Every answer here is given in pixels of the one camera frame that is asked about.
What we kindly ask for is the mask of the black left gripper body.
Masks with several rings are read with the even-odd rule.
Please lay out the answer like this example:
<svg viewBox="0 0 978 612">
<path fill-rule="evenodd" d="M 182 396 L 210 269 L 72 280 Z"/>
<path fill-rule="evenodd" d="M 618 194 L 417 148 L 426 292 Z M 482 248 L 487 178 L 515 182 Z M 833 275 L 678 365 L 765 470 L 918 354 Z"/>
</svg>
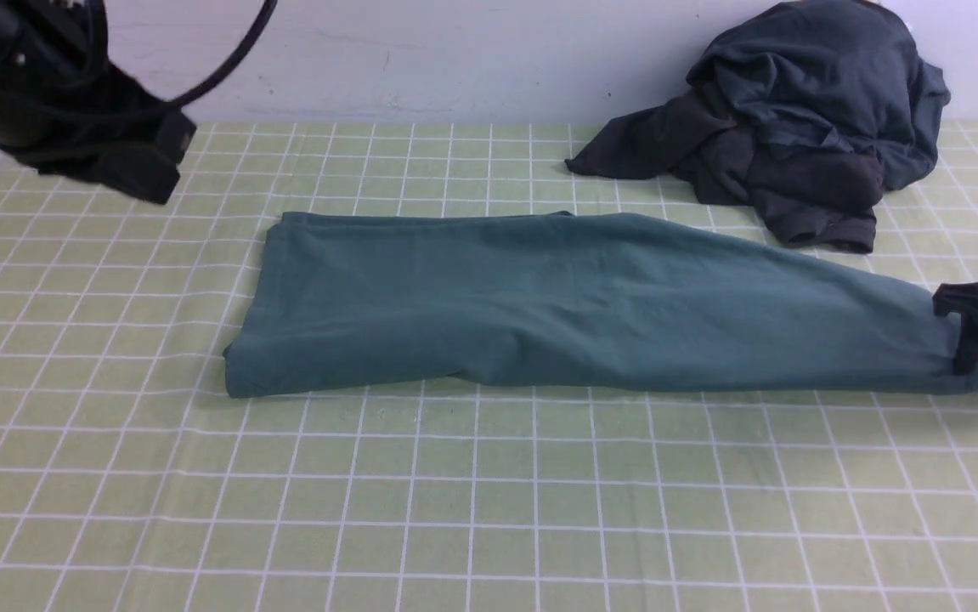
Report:
<svg viewBox="0 0 978 612">
<path fill-rule="evenodd" d="M 154 108 L 160 100 L 130 76 L 97 76 L 64 87 L 49 80 L 19 80 L 9 92 L 33 102 L 94 115 Z M 76 122 L 38 113 L 39 137 L 9 154 L 41 175 L 104 186 L 138 201 L 166 205 L 181 174 L 179 164 L 197 132 L 182 110 L 143 120 Z"/>
</svg>

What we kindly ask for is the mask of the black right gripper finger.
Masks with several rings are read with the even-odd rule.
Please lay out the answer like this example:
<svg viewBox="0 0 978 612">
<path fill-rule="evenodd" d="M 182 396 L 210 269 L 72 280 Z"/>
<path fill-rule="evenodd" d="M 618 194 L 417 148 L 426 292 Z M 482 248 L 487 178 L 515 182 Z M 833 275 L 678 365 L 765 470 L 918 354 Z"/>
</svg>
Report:
<svg viewBox="0 0 978 612">
<path fill-rule="evenodd" d="M 966 376 L 978 367 L 978 282 L 943 283 L 932 295 L 934 315 L 961 318 L 958 345 L 953 356 L 953 372 Z"/>
</svg>

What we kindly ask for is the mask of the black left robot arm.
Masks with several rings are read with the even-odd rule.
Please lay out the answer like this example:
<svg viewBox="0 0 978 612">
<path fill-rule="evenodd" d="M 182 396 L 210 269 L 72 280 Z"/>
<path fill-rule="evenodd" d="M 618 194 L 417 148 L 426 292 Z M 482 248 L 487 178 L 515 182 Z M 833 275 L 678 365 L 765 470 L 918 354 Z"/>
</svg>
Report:
<svg viewBox="0 0 978 612">
<path fill-rule="evenodd" d="M 108 54 L 101 1 L 0 1 L 0 151 L 49 177 L 166 205 L 196 124 L 181 110 L 145 120 L 81 122 L 159 99 Z"/>
</svg>

